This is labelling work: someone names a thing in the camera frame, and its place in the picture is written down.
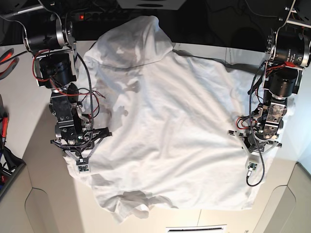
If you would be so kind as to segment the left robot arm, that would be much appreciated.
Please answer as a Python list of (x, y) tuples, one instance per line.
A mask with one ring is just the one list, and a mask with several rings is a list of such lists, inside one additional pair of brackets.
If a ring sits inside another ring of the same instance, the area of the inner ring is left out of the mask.
[(264, 163), (265, 153), (282, 146), (277, 139), (288, 112), (288, 98), (298, 93), (303, 70), (311, 64), (311, 2), (294, 0), (284, 11), (281, 25), (272, 28), (267, 38), (268, 57), (247, 92), (259, 103), (237, 119), (237, 130), (228, 131), (239, 138), (249, 171)]

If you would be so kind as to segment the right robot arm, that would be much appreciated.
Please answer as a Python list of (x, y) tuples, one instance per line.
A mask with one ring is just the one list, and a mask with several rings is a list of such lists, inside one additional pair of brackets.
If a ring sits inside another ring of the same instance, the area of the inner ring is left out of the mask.
[(3, 0), (0, 16), (22, 26), (22, 40), (33, 56), (32, 74), (39, 86), (51, 90), (50, 112), (56, 117), (51, 141), (76, 163), (80, 173), (90, 172), (89, 159), (101, 141), (111, 136), (108, 128), (94, 128), (95, 109), (83, 111), (80, 96), (98, 101), (92, 87), (79, 89), (76, 41), (66, 6), (59, 0)]

